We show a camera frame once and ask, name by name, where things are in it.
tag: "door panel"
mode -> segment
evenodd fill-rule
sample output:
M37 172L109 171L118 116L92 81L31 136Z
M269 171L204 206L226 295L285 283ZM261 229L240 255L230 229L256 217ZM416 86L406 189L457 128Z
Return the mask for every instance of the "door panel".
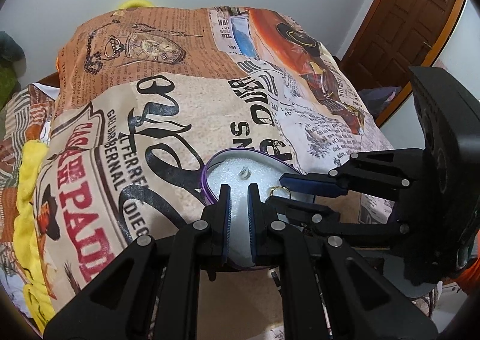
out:
M455 0L381 0L355 48L342 61L357 90L409 81L435 44Z

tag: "bed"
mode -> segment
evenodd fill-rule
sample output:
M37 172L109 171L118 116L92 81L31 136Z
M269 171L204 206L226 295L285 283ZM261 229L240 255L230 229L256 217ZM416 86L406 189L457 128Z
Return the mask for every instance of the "bed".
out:
M274 11L117 10L80 25L57 65L56 100L30 85L2 112L1 282L38 333L137 236L165 237L200 217L200 173L218 151L254 148L308 173L391 149L327 49ZM14 220L31 139L45 157L18 205L30 217L26 243ZM354 192L319 200L343 222L386 222L392 206ZM201 284L200 339L282 336L269 271Z

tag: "door frame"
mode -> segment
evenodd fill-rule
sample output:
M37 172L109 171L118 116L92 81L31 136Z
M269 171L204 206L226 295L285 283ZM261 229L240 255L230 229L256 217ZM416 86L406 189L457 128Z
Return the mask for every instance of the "door frame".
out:
M358 29L357 34L355 34L352 43L350 44L349 48L345 52L344 57L342 58L340 69L342 69L342 66L347 62L350 56L352 56L355 47L362 38L362 35L365 32L368 24L370 23L373 15L377 11L378 6L380 5L380 1L381 0L373 0L373 2L371 3L370 9L368 10L367 15L365 16L360 28ZM430 51L427 53L421 66L431 66L435 62L436 58L438 57L443 47L447 43L450 35L452 34L453 29L457 24L458 18L460 17L464 4L465 0L455 0L450 16L448 17L448 20L445 23L445 26L440 33L440 36L436 40L435 44L433 44ZM393 115L393 113L405 102L405 100L407 100L411 92L412 86L410 82L408 82L402 88L399 94L391 101L391 103L385 108L385 110L380 113L378 118L375 120L375 123L378 127L381 127L388 120L388 118Z

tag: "yellow object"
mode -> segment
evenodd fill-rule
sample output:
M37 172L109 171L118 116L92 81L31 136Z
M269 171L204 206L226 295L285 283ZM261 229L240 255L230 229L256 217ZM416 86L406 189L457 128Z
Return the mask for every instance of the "yellow object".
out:
M125 3L122 3L119 10L132 7L154 7L153 3L148 0L128 0Z
M55 311L43 277L31 201L40 165L47 154L47 150L47 145L38 140L27 141L23 146L22 165L20 166L17 188L19 215L13 224L13 250L18 263L25 270L25 275L30 282L23 287L25 304L42 333L47 322L54 316Z

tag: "gold ring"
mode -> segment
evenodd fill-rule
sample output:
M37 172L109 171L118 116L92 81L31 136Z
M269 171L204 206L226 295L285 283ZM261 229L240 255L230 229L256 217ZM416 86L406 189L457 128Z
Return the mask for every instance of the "gold ring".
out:
M285 190L289 194L289 199L292 199L292 193L287 187L284 186L273 186L270 188L270 194L268 196L272 196L275 190Z

